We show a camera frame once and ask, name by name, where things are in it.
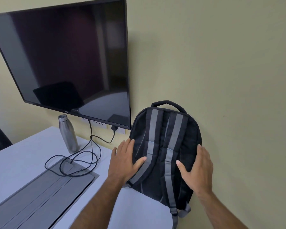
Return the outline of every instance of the black cable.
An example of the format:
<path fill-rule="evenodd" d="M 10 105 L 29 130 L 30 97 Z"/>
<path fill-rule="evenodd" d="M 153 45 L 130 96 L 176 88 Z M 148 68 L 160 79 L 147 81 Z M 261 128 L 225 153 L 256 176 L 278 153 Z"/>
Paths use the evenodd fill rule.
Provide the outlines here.
<path fill-rule="evenodd" d="M 55 173 L 56 175 L 61 176 L 61 177 L 80 177 L 80 176 L 87 175 L 88 173 L 91 173 L 91 172 L 96 168 L 96 166 L 97 166 L 97 164 L 98 164 L 98 161 L 100 160 L 100 158 L 101 158 L 101 156 L 102 156 L 102 150 L 101 150 L 101 147 L 100 147 L 97 143 L 95 143 L 95 141 L 92 139 L 92 137 L 95 136 L 95 135 L 93 135 L 93 133 L 92 133 L 92 126 L 91 126 L 90 120 L 88 120 L 88 122 L 89 122 L 89 125 L 90 125 L 91 136 L 90 136 L 90 140 L 89 140 L 89 142 L 87 143 L 87 145 L 85 145 L 82 149 L 80 149 L 79 151 L 77 151 L 77 152 L 74 153 L 74 154 L 71 154 L 71 155 L 68 156 L 68 157 L 66 157 L 66 156 L 64 156 L 64 155 L 55 155 L 55 156 L 53 156 L 53 157 L 50 157 L 50 158 L 46 161 L 46 163 L 44 164 L 44 167 L 45 167 L 47 170 L 49 170 L 49 171 L 51 171 L 51 172 L 53 172 L 53 173 Z M 112 130 L 113 130 L 113 137 L 112 137 L 112 139 L 111 139 L 110 142 L 107 142 L 107 141 L 103 140 L 103 139 L 100 138 L 99 136 L 95 136 L 95 137 L 97 137 L 97 138 L 101 139 L 102 141 L 104 141 L 104 142 L 110 144 L 110 143 L 113 141 L 114 136 L 115 136 L 115 134 L 116 134 L 116 128 L 113 128 L 113 127 L 112 127 Z M 82 151 L 82 150 L 84 150 L 84 148 L 86 148 L 86 147 L 89 145 L 90 142 L 91 142 L 91 151 Z M 93 143 L 96 144 L 96 145 L 98 146 L 98 148 L 100 149 L 100 157 L 99 157 L 99 158 L 98 158 L 98 157 L 96 156 L 96 154 L 93 152 Z M 82 154 L 82 153 L 91 153 L 91 154 L 92 154 L 91 162 L 85 162 L 85 161 L 82 161 L 82 160 L 76 160 L 76 159 L 75 159 L 78 155 L 80 155 L 80 154 Z M 64 172 L 61 170 L 61 166 L 62 166 L 62 164 L 64 163 L 64 161 L 66 161 L 67 159 L 70 159 L 70 157 L 72 157 L 73 155 L 76 155 L 76 156 L 71 159 L 71 162 L 70 162 L 71 164 L 72 164 L 73 161 L 77 161 L 77 162 L 85 162 L 85 163 L 89 164 L 89 166 L 86 167 L 86 168 L 84 168 L 84 169 L 75 171 L 75 172 L 73 172 L 73 173 L 66 174 L 66 173 L 64 173 Z M 93 155 L 96 157 L 96 161 L 95 161 L 95 162 L 93 162 Z M 60 165 L 59 165 L 59 171 L 62 173 L 62 175 L 56 173 L 55 171 L 51 170 L 50 168 L 47 168 L 47 163 L 48 163 L 52 158 L 57 157 L 57 156 L 64 157 L 64 159 L 61 161 L 61 163 L 60 163 Z M 84 174 L 80 174 L 80 175 L 73 175 L 73 174 L 75 174 L 75 173 L 78 173 L 78 172 L 87 170 L 87 169 L 88 169 L 91 165 L 93 165 L 93 164 L 95 164 L 94 167 L 93 167 L 91 170 L 89 170 L 88 172 L 86 172 L 86 173 L 84 173 Z"/>

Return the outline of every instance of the table top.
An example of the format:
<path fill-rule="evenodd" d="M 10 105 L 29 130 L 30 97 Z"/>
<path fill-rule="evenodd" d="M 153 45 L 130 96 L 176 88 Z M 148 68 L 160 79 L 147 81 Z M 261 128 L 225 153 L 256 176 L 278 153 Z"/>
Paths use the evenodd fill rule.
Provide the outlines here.
<path fill-rule="evenodd" d="M 88 143 L 77 137 L 80 148 Z M 102 157 L 94 172 L 100 176 L 58 221 L 54 229 L 69 228 L 80 211 L 99 190 L 107 178 L 111 150 L 103 146 Z M 85 150 L 91 151 L 91 144 Z M 93 152 L 99 157 L 99 148 L 94 144 Z M 54 155 L 68 156 L 60 131 L 50 127 L 23 141 L 0 151 L 0 203 L 45 171 L 45 162 Z M 50 167 L 61 157 L 53 158 Z M 79 160 L 91 161 L 91 154 L 81 154 Z M 123 188 L 114 206 L 108 229 L 167 229 L 172 227 L 168 207 L 133 189 Z"/>

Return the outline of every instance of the tv bezel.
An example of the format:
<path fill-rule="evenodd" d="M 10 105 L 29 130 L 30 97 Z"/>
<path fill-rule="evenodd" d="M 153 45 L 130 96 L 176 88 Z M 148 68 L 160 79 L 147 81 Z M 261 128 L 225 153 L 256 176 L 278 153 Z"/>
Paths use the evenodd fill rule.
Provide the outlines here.
<path fill-rule="evenodd" d="M 90 119 L 90 120 L 93 120 L 93 121 L 97 121 L 97 122 L 101 122 L 101 123 L 105 123 L 105 124 L 109 124 L 109 125 L 114 125 L 114 126 L 118 126 L 120 128 L 125 128 L 125 129 L 131 129 L 131 110 L 130 110 L 130 95 L 129 95 L 129 59 L 128 59 L 128 30 L 127 30 L 127 8 L 126 8 L 126 0 L 91 0 L 91 1 L 84 1 L 84 2 L 76 2 L 76 3 L 69 3 L 69 4 L 62 4 L 62 5 L 55 5 L 55 6 L 46 6 L 46 7 L 39 7 L 39 8 L 33 8 L 33 9 L 25 9 L 25 10 L 17 10 L 17 11 L 9 11 L 9 12 L 3 12 L 3 13 L 0 13 L 0 14 L 11 14 L 11 13 L 19 13 L 19 12 L 26 12 L 26 11 L 32 11 L 32 10 L 40 10 L 40 9 L 50 9 L 50 8 L 57 8 L 57 7 L 68 7 L 68 6 L 82 6 L 82 5 L 87 5 L 87 4 L 99 4 L 99 3 L 107 3 L 107 2 L 115 2 L 115 1 L 124 1 L 124 6 L 125 6 L 125 11 L 124 11 L 124 16 L 125 16 L 125 44 L 126 44 L 126 54 L 127 54 L 127 99 L 128 99 L 128 104 L 129 104 L 129 125 L 130 126 L 127 126 L 127 125 L 121 125 L 121 124 L 117 124 L 117 123 L 114 123 L 114 122 L 111 122 L 111 121 L 106 121 L 106 120 L 102 120 L 102 119 L 98 119 L 98 118 L 94 118 L 94 117 L 91 117 L 91 116 L 86 116 L 86 115 L 82 115 L 82 114 L 78 114 L 78 113 L 74 113 L 74 112 L 70 112 L 70 111 L 65 111 L 65 110 L 62 110 L 62 109 L 58 109 L 58 108 L 53 108 L 53 107 L 50 107 L 50 106 L 46 106 L 46 105 L 43 105 L 43 104 L 39 104 L 39 103 L 35 103 L 35 102 L 32 102 L 32 101 L 28 101 L 28 100 L 25 100 L 23 98 L 23 95 L 20 91 L 20 88 L 14 78 L 14 75 L 13 73 L 11 72 L 11 69 L 5 59 L 5 56 L 0 48 L 0 53 L 5 61 L 5 64 L 7 65 L 8 67 L 8 70 L 18 88 L 18 91 L 23 99 L 23 101 L 27 104 L 33 104 L 35 106 L 39 106 L 39 107 L 43 107 L 43 108 L 47 108 L 47 109 L 51 109 L 51 110 L 55 110 L 55 111 L 58 111 L 58 112 L 62 112 L 62 113 L 67 113 L 67 114 L 70 114 L 70 115 L 74 115 L 74 116 L 78 116 L 78 117 L 81 117 L 81 118 L 86 118 L 86 119 Z"/>

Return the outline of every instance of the person's left hand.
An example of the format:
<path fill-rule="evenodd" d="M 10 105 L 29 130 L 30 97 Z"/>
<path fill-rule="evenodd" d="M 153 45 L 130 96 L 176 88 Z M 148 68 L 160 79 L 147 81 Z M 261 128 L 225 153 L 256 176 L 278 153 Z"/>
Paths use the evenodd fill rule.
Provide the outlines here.
<path fill-rule="evenodd" d="M 112 150 L 111 160 L 108 170 L 108 178 L 114 178 L 121 181 L 123 184 L 128 181 L 146 161 L 146 157 L 137 160 L 132 164 L 134 139 L 128 138 L 126 141 Z"/>

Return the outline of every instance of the black backpack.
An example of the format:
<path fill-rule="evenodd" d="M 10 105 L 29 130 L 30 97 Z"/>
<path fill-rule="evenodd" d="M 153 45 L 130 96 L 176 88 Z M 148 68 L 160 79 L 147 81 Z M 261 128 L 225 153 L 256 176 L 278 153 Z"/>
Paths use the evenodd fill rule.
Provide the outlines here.
<path fill-rule="evenodd" d="M 180 112 L 157 108 L 162 104 L 170 104 Z M 178 216 L 184 217 L 191 211 L 188 203 L 193 194 L 182 179 L 176 160 L 191 171 L 197 145 L 201 144 L 197 122 L 178 104 L 168 100 L 155 102 L 137 115 L 130 139 L 135 139 L 133 163 L 144 156 L 147 159 L 126 185 L 168 206 L 176 228 Z"/>

